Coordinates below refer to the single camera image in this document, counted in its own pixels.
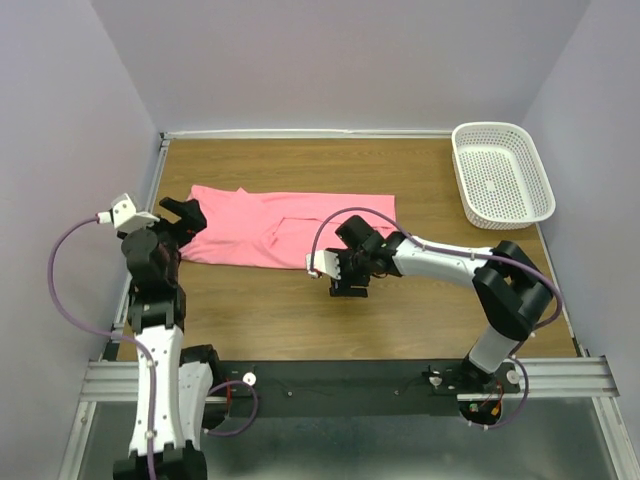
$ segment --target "white plastic basket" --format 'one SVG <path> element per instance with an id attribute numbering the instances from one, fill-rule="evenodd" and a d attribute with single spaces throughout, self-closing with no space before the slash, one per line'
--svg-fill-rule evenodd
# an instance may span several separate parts
<path id="1" fill-rule="evenodd" d="M 453 131 L 453 165 L 464 213 L 476 227 L 525 228 L 551 216 L 556 200 L 533 139 L 510 123 Z"/>

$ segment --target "wire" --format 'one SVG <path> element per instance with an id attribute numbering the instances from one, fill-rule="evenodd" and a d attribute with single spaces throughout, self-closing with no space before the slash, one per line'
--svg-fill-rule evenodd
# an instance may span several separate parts
<path id="1" fill-rule="evenodd" d="M 218 432 L 216 430 L 205 430 L 205 433 L 209 436 L 235 437 L 236 435 L 240 435 L 242 432 L 244 432 L 247 428 L 251 426 L 253 421 L 256 419 L 256 416 L 258 415 L 258 403 L 259 403 L 258 394 L 256 393 L 255 388 L 253 388 L 248 383 L 243 382 L 242 380 L 230 380 L 228 382 L 221 383 L 220 385 L 216 385 L 211 390 L 209 390 L 209 395 L 213 395 L 214 393 L 219 392 L 220 390 L 224 390 L 233 385 L 242 385 L 243 387 L 247 387 L 249 389 L 249 392 L 251 392 L 251 396 L 253 397 L 253 408 L 251 409 L 251 414 L 249 415 L 249 418 L 247 419 L 247 421 L 241 427 L 238 427 L 235 430 L 230 430 L 228 432 Z"/>
<path id="2" fill-rule="evenodd" d="M 374 210 L 372 208 L 367 208 L 367 207 L 343 208 L 343 209 L 338 210 L 337 212 L 334 212 L 331 215 L 329 215 L 320 224 L 320 227 L 318 228 L 318 231 L 316 232 L 316 236 L 313 239 L 313 244 L 312 244 L 312 247 L 311 247 L 311 256 L 309 258 L 309 272 L 315 272 L 313 266 L 314 266 L 314 260 L 315 260 L 315 256 L 316 256 L 316 248 L 318 247 L 318 241 L 320 240 L 320 234 L 322 233 L 322 230 L 324 230 L 324 227 L 326 227 L 327 224 L 329 223 L 329 221 L 331 221 L 333 218 L 337 217 L 338 215 L 341 215 L 341 214 L 347 213 L 347 212 L 356 212 L 356 211 L 371 213 L 373 215 L 377 215 L 378 217 L 382 218 L 383 220 L 386 220 L 391 225 L 393 225 L 395 228 L 397 228 L 398 231 L 400 233 L 402 233 L 407 238 L 407 240 L 409 240 L 411 243 L 413 243 L 415 246 L 421 248 L 422 250 L 429 250 L 431 252 L 442 253 L 444 255 L 453 255 L 455 257 L 479 258 L 481 260 L 500 262 L 500 263 L 504 263 L 504 264 L 507 264 L 507 265 L 512 265 L 512 266 L 518 267 L 521 270 L 523 270 L 524 272 L 536 277 L 538 280 L 540 280 L 544 284 L 545 287 L 547 287 L 551 291 L 553 296 L 556 298 L 556 309 L 551 314 L 551 316 L 549 318 L 547 318 L 547 319 L 545 319 L 545 320 L 543 320 L 541 322 L 538 322 L 538 324 L 534 327 L 534 330 L 538 330 L 538 329 L 540 329 L 542 327 L 545 327 L 545 326 L 549 325 L 550 323 L 555 321 L 560 316 L 560 314 L 562 313 L 562 306 L 564 305 L 564 300 L 562 298 L 562 293 L 560 293 L 560 290 L 558 289 L 558 287 L 556 287 L 555 284 L 551 280 L 549 280 L 545 275 L 540 273 L 535 268 L 532 268 L 529 265 L 525 265 L 522 262 L 518 262 L 517 260 L 513 260 L 511 258 L 500 257 L 498 255 L 487 255 L 487 254 L 484 254 L 484 253 L 472 254 L 470 252 L 464 252 L 464 251 L 459 251 L 459 250 L 451 250 L 451 249 L 445 248 L 445 247 L 436 247 L 436 246 L 433 246 L 433 245 L 422 243 L 422 242 L 416 240 L 415 237 L 413 237 L 407 230 L 405 230 L 398 222 L 396 222 L 392 218 L 386 216 L 383 213 L 378 212 L 377 210 Z M 511 354 L 512 355 L 515 354 L 520 349 L 520 347 L 522 346 L 523 343 L 524 342 L 520 342 L 518 345 L 516 345 L 516 347 L 511 351 Z"/>
<path id="3" fill-rule="evenodd" d="M 498 399 L 498 403 L 500 403 L 500 401 L 502 400 L 502 397 L 504 396 L 504 389 L 502 388 L 502 384 L 501 384 L 500 382 L 498 382 L 497 386 L 498 386 L 498 391 L 499 391 L 499 393 L 500 393 L 500 398 Z M 492 391 L 492 392 L 489 394 L 489 396 L 486 398 L 486 400 L 485 400 L 484 402 L 482 402 L 478 408 L 482 408 L 482 407 L 484 407 L 487 403 L 489 403 L 489 401 L 493 398 L 493 394 L 494 394 L 494 393 L 495 393 L 495 392 L 493 392 L 493 391 Z"/>
<path id="4" fill-rule="evenodd" d="M 476 423 L 474 425 L 478 425 L 479 427 L 482 427 L 482 428 L 487 428 L 488 430 L 495 430 L 496 428 L 502 428 L 509 425 L 511 422 L 513 422 L 522 413 L 522 410 L 524 410 L 524 406 L 526 405 L 527 400 L 529 399 L 529 389 L 530 389 L 529 375 L 527 374 L 527 369 L 524 368 L 524 364 L 520 360 L 518 360 L 516 357 L 511 357 L 510 360 L 516 365 L 518 365 L 518 367 L 520 367 L 520 370 L 522 370 L 522 377 L 524 378 L 524 390 L 522 391 L 522 398 L 520 399 L 520 403 L 518 404 L 516 409 L 513 411 L 513 413 L 511 413 L 511 415 L 509 415 L 506 419 L 499 421 L 498 423 L 495 423 L 493 425 L 479 425 Z"/>
<path id="5" fill-rule="evenodd" d="M 156 407 L 156 389 L 157 389 L 157 380 L 156 380 L 156 368 L 153 362 L 153 357 L 151 356 L 151 352 L 144 346 L 144 344 L 140 343 L 138 340 L 132 337 L 128 337 L 126 335 L 122 335 L 119 333 L 110 332 L 107 330 L 101 330 L 99 328 L 93 327 L 88 323 L 82 322 L 75 318 L 71 313 L 64 308 L 62 303 L 60 302 L 60 298 L 58 297 L 58 293 L 56 292 L 56 286 L 53 279 L 53 267 L 55 265 L 56 255 L 58 253 L 58 249 L 62 242 L 64 242 L 69 235 L 75 232 L 80 227 L 87 225 L 89 223 L 97 223 L 98 217 L 88 218 L 86 220 L 82 220 L 81 222 L 76 223 L 71 228 L 69 228 L 66 232 L 64 232 L 60 238 L 54 243 L 53 248 L 51 249 L 51 253 L 49 254 L 49 262 L 47 263 L 47 285 L 49 286 L 49 295 L 51 296 L 51 300 L 55 305 L 56 309 L 60 314 L 73 326 L 79 328 L 88 333 L 93 333 L 94 335 L 101 335 L 103 337 L 111 338 L 114 340 L 121 340 L 124 342 L 129 342 L 134 344 L 138 350 L 142 352 L 147 360 L 147 364 L 149 366 L 149 415 L 147 417 L 147 431 L 154 432 L 154 417 L 155 417 L 155 407 Z M 156 475 L 156 468 L 153 461 L 153 437 L 147 440 L 147 469 L 149 471 L 149 480 L 158 480 Z"/>

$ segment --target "wooden table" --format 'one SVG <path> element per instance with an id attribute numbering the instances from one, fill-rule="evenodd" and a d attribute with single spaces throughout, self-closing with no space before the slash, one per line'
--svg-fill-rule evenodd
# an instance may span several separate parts
<path id="1" fill-rule="evenodd" d="M 157 198 L 184 199 L 192 184 L 393 194 L 409 231 L 464 246 L 513 240 L 549 273 L 535 227 L 498 232 L 467 221 L 449 140 L 174 140 Z M 328 280 L 304 271 L 184 262 L 180 283 L 187 292 L 185 346 L 211 343 L 229 360 L 463 357 L 487 326 L 474 291 L 428 278 L 373 279 L 368 299 L 330 298 Z M 521 354 L 575 356 L 564 318 Z M 124 345 L 119 358 L 134 359 L 132 348 Z"/>

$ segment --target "lavender wall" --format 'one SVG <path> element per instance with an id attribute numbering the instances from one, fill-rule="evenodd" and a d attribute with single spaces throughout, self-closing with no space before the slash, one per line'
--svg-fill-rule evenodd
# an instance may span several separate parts
<path id="1" fill-rule="evenodd" d="M 104 342 L 54 310 L 49 249 L 117 194 L 148 188 L 157 132 L 88 1 L 3 2 L 0 37 L 0 478 L 50 480 Z M 63 248 L 64 303 L 107 328 L 124 278 L 113 231 L 87 227 Z"/>
<path id="2" fill-rule="evenodd" d="M 598 0 L 526 116 L 558 202 L 543 226 L 578 339 L 606 354 L 640 454 L 640 3 Z"/>
<path id="3" fill-rule="evenodd" d="M 93 0 L 161 131 L 521 122 L 588 0 Z"/>

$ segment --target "pink shirt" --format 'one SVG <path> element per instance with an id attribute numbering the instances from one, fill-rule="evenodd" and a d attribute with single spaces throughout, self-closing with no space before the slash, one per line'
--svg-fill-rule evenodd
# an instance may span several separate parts
<path id="1" fill-rule="evenodd" d="M 305 268 L 320 223 L 337 210 L 368 207 L 395 220 L 393 195 L 333 193 L 247 193 L 194 185 L 189 198 L 200 202 L 207 228 L 182 249 L 193 262 L 268 268 Z M 338 215 L 324 228 L 318 249 L 345 248 L 336 228 L 360 215 L 383 236 L 394 231 L 370 213 Z"/>

